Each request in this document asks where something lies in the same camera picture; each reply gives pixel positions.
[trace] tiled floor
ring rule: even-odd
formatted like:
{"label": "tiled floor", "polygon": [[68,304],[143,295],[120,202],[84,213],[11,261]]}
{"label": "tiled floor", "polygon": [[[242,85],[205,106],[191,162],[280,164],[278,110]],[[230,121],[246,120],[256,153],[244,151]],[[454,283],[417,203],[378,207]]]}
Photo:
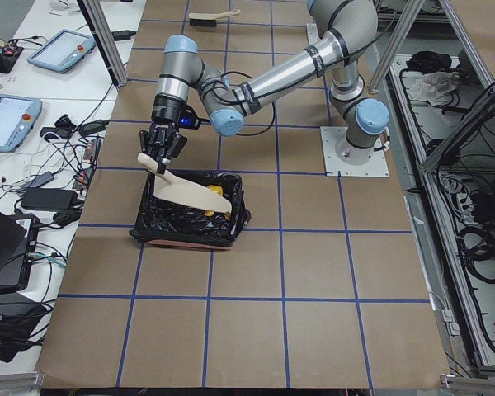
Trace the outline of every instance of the tiled floor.
{"label": "tiled floor", "polygon": [[[214,29],[189,26],[188,12],[236,7]],[[279,100],[262,136],[184,132],[173,168],[243,179],[252,220],[231,251],[127,234],[167,38],[189,35],[207,62],[258,74],[306,45],[307,22],[306,1],[148,0],[38,365],[45,386],[438,386],[446,359],[394,167],[389,179],[325,177],[318,127],[341,121],[322,80]],[[270,119],[268,106],[247,132]]]}

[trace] blue tablet frame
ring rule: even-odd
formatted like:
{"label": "blue tablet frame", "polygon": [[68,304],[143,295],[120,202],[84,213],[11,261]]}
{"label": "blue tablet frame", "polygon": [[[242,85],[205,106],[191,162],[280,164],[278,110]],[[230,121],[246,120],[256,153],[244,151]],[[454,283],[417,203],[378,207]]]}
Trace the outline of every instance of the blue tablet frame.
{"label": "blue tablet frame", "polygon": [[34,97],[17,97],[14,95],[5,95],[2,93],[0,94],[0,102],[2,99],[6,98],[13,100],[17,99],[22,101],[30,101],[31,104],[24,113],[29,115],[29,119],[24,120],[22,117],[20,117],[15,128],[13,128],[11,134],[7,138],[7,142],[3,146],[0,146],[0,153],[10,153],[12,151],[15,151],[15,149],[22,144],[24,138],[33,128],[33,124],[42,111],[42,101],[40,99],[36,99]]}
{"label": "blue tablet frame", "polygon": [[[64,60],[62,60],[59,64],[50,64],[45,62],[44,60],[37,59],[40,57],[42,53],[45,51],[55,51],[59,50],[55,45],[58,45],[58,40],[61,39],[64,35],[75,35],[78,38],[82,38],[79,45],[82,45],[82,49],[78,49],[75,47],[74,50],[71,50],[68,53],[64,54]],[[33,55],[31,55],[27,62],[30,64],[34,64],[40,68],[47,68],[48,70],[57,72],[57,73],[66,73],[68,72],[75,64],[79,61],[83,60],[84,57],[89,54],[96,46],[96,41],[93,37],[89,35],[84,35],[83,33],[77,33],[76,31],[69,31],[68,29],[62,29],[59,33],[54,35],[47,43],[42,45]]]}

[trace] blue joint cap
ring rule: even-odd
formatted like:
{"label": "blue joint cap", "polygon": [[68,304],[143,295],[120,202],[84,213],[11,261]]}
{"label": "blue joint cap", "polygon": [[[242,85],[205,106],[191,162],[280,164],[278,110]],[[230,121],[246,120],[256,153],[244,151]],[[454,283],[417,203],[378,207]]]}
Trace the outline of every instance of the blue joint cap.
{"label": "blue joint cap", "polygon": [[222,136],[233,136],[244,127],[242,114],[234,109],[220,109],[210,116],[214,129]]}
{"label": "blue joint cap", "polygon": [[310,10],[312,9],[312,6],[314,3],[315,3],[315,0],[308,0],[306,2],[306,7],[308,8],[308,13],[310,13]]}
{"label": "blue joint cap", "polygon": [[383,133],[389,123],[389,109],[376,99],[365,99],[356,109],[356,121],[360,128],[371,136]]}
{"label": "blue joint cap", "polygon": [[165,44],[163,53],[166,54],[168,52],[192,52],[196,54],[198,52],[198,45],[193,39],[184,35],[171,35]]}

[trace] brush bristle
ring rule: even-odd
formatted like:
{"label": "brush bristle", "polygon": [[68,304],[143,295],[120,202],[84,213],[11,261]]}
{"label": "brush bristle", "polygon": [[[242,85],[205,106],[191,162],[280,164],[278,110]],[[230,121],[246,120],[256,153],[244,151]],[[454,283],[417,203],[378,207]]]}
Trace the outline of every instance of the brush bristle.
{"label": "brush bristle", "polygon": [[189,25],[191,26],[202,26],[202,27],[216,27],[215,19],[195,19],[191,18],[189,20]]}

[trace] brush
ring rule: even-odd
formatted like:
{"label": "brush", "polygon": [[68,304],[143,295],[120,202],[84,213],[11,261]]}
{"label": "brush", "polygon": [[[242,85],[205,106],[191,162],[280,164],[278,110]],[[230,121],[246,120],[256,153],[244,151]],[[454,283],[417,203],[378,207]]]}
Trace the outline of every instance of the brush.
{"label": "brush", "polygon": [[240,10],[222,12],[220,14],[199,14],[192,12],[189,14],[189,24],[191,26],[216,27],[216,21],[240,14]]}

